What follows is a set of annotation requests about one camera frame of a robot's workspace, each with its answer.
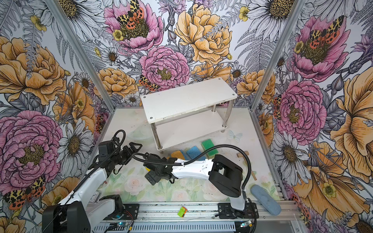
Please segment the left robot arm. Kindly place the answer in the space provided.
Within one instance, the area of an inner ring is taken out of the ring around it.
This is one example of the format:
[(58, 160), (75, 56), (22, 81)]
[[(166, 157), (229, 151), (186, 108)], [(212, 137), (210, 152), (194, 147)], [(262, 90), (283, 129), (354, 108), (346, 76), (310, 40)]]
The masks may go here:
[(49, 206), (42, 214), (44, 233), (90, 233), (105, 219), (128, 219), (133, 226), (138, 205), (125, 207), (120, 195), (109, 195), (93, 200), (97, 189), (114, 172), (117, 165), (127, 165), (133, 153), (142, 144), (131, 142), (121, 146), (113, 140), (99, 144), (98, 155), (93, 159), (80, 183), (58, 204)]

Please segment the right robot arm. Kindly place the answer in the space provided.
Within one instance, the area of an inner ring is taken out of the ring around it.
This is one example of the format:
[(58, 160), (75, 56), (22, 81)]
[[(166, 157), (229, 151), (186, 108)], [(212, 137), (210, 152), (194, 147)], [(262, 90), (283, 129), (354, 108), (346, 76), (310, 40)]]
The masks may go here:
[(217, 154), (213, 159), (192, 162), (147, 154), (143, 165), (149, 170), (145, 177), (152, 185), (162, 179), (170, 183), (183, 178), (208, 180), (223, 195), (229, 197), (232, 209), (237, 211), (245, 209), (246, 201), (241, 189), (243, 170), (222, 155)]

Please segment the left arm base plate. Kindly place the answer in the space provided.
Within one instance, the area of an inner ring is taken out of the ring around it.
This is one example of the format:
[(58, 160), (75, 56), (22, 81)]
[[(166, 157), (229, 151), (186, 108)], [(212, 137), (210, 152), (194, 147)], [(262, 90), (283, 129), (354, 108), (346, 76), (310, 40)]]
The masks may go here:
[(137, 220), (139, 214), (139, 204), (123, 204), (119, 210), (115, 210), (104, 220)]

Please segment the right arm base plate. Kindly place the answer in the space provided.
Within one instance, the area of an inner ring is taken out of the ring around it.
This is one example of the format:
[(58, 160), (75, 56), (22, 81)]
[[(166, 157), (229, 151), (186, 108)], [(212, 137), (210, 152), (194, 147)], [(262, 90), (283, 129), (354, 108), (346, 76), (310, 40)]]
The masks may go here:
[(220, 219), (254, 219), (259, 218), (257, 205), (255, 203), (245, 204), (243, 211), (233, 209), (229, 203), (218, 203), (218, 214)]

